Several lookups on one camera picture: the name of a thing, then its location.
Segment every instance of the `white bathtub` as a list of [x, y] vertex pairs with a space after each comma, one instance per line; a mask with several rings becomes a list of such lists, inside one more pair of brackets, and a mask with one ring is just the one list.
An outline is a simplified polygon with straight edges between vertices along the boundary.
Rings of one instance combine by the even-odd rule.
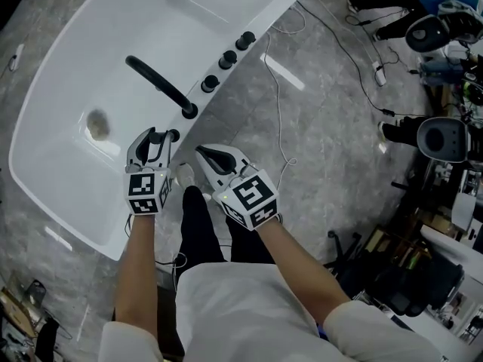
[[[233, 70], [217, 65], [244, 31], [260, 38], [295, 0], [87, 0], [60, 33], [30, 86], [9, 155], [22, 190], [74, 236], [118, 259], [127, 237], [122, 195], [126, 151], [148, 127], [178, 129], [176, 152], [196, 119], [125, 64], [139, 57], [195, 103], [199, 113]], [[110, 133], [86, 127], [94, 109]]]

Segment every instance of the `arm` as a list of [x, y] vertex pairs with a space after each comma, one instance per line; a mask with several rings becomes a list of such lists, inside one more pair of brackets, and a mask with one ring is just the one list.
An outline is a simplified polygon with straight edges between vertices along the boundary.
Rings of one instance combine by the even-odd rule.
[[288, 286], [316, 321], [323, 324], [335, 308], [350, 301], [334, 276], [276, 219], [263, 224], [258, 232]]
[[115, 320], [158, 338], [154, 216], [136, 216], [115, 294]]

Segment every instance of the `drain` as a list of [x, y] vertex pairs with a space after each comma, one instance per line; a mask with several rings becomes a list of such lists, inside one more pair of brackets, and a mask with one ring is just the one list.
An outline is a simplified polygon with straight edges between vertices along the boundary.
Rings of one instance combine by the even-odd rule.
[[88, 115], [88, 130], [96, 141], [104, 141], [109, 136], [107, 114], [102, 110], [93, 110]]

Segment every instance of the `sneaker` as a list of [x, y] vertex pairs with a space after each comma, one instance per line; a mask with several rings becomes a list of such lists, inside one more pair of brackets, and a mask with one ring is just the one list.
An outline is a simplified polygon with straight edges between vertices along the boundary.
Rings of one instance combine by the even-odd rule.
[[355, 2], [357, 0], [347, 0], [347, 8], [349, 9], [349, 11], [351, 11], [353, 14], [357, 14], [360, 9], [358, 9], [356, 6], [355, 6]]
[[379, 130], [379, 135], [381, 137], [381, 139], [383, 140], [383, 142], [386, 142], [386, 137], [384, 136], [384, 132], [383, 132], [383, 126], [386, 124], [386, 122], [379, 122], [377, 124], [377, 129]]
[[176, 182], [183, 190], [195, 186], [195, 171], [186, 162], [179, 164], [176, 168]]
[[375, 32], [372, 34], [372, 39], [373, 39], [374, 41], [381, 41], [382, 39], [381, 39], [381, 38], [379, 37], [379, 35], [377, 34], [377, 31], [378, 31], [378, 30], [376, 29], [376, 31], [375, 31]]

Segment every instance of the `fiducial marker cube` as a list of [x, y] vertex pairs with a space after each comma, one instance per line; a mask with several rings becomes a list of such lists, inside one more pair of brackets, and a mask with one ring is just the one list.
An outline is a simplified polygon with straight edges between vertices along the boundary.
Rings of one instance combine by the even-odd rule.
[[218, 194], [226, 215], [253, 231], [278, 213], [278, 191], [264, 170]]
[[161, 213], [171, 190], [170, 169], [146, 168], [137, 173], [125, 173], [125, 199], [135, 216]]

